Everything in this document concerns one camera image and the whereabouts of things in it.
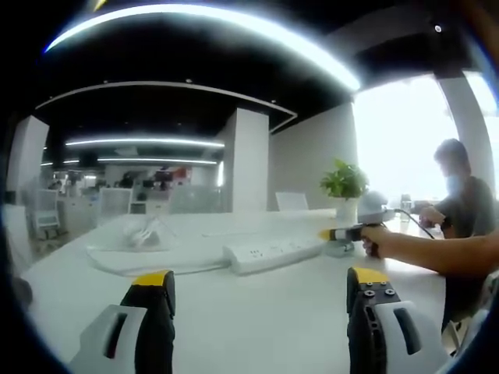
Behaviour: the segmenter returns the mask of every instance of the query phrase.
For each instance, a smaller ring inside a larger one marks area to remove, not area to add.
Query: black cable
[[[415,222],[419,228],[421,230],[423,230],[424,232],[426,232],[428,234],[428,236],[432,239],[435,239],[435,237],[431,234],[431,232],[429,232],[426,228],[424,228],[417,220],[415,220],[412,216],[411,216],[411,213],[407,213],[405,210],[403,209],[395,209],[394,210],[396,213],[403,213],[405,214],[407,217],[409,217],[410,220],[412,220],[413,222]]]

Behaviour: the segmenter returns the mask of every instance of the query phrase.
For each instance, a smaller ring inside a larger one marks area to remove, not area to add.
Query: power strip
[[[224,257],[236,274],[248,274],[296,263],[320,254],[320,239],[289,239],[272,242],[226,245]]]

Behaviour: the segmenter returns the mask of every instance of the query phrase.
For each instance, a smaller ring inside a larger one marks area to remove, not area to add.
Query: white flower pot
[[[357,205],[359,199],[334,198],[334,208],[336,208],[336,219],[343,224],[357,223]]]

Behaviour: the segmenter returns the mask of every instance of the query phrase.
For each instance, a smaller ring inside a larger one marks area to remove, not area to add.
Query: dark t-shirt
[[[482,179],[471,177],[468,199],[449,196],[435,205],[450,217],[457,238],[486,235],[495,229],[495,201],[489,186]]]

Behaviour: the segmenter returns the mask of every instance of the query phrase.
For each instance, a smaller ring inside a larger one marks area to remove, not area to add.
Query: face mask
[[[458,195],[463,188],[463,183],[460,177],[457,175],[449,175],[445,179],[445,185],[447,186],[447,192],[449,195]]]

